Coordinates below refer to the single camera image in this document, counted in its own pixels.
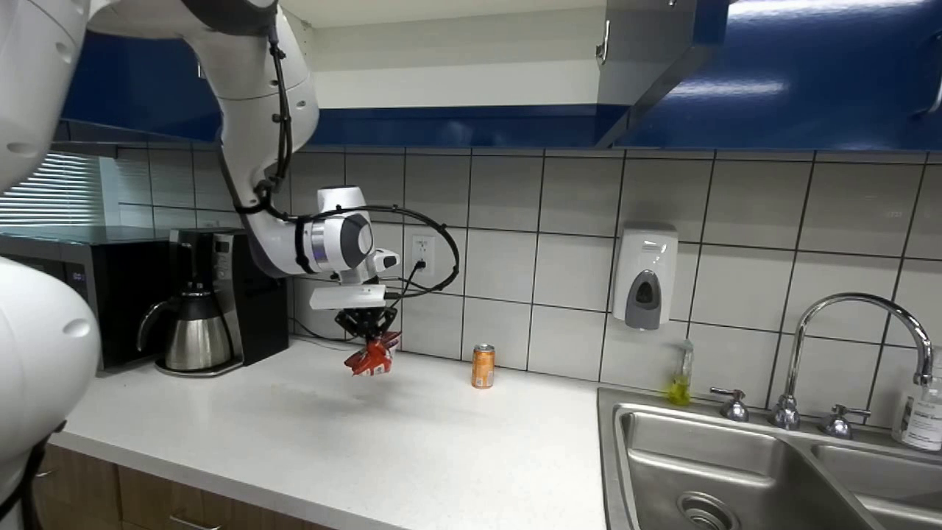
sink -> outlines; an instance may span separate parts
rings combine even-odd
[[[877,443],[812,448],[821,468],[885,530],[942,530],[942,459]]]
[[[807,436],[601,392],[609,530],[877,530]]]

red object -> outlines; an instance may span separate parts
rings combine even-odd
[[[389,374],[392,367],[392,353],[400,346],[400,331],[386,331],[372,340],[368,340],[362,349],[355,349],[353,356],[343,359],[343,364],[353,374]]]

countertop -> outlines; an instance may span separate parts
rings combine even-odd
[[[152,364],[91,383],[53,443],[330,526],[601,530],[595,384],[294,340],[216,378]]]

window blinds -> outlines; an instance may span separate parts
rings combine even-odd
[[[0,225],[100,225],[94,156],[46,152],[32,175],[0,194]]]

faucet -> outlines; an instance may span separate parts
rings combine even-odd
[[[798,396],[795,396],[795,383],[798,383],[798,361],[801,361],[801,340],[802,340],[802,327],[826,305],[836,302],[868,302],[868,305],[882,305],[888,314],[893,314],[913,334],[916,340],[916,374],[913,383],[916,384],[927,384],[933,383],[933,340],[929,331],[920,327],[920,320],[905,312],[902,305],[877,297],[877,293],[864,293],[864,292],[836,292],[829,297],[814,300],[810,309],[802,309],[802,314],[798,318],[798,328],[795,328],[795,346],[792,346],[792,359],[789,359],[789,378],[786,378],[786,392],[777,401],[777,406],[770,408],[770,423],[786,426],[786,430],[798,430],[801,426],[801,414],[798,414]]]

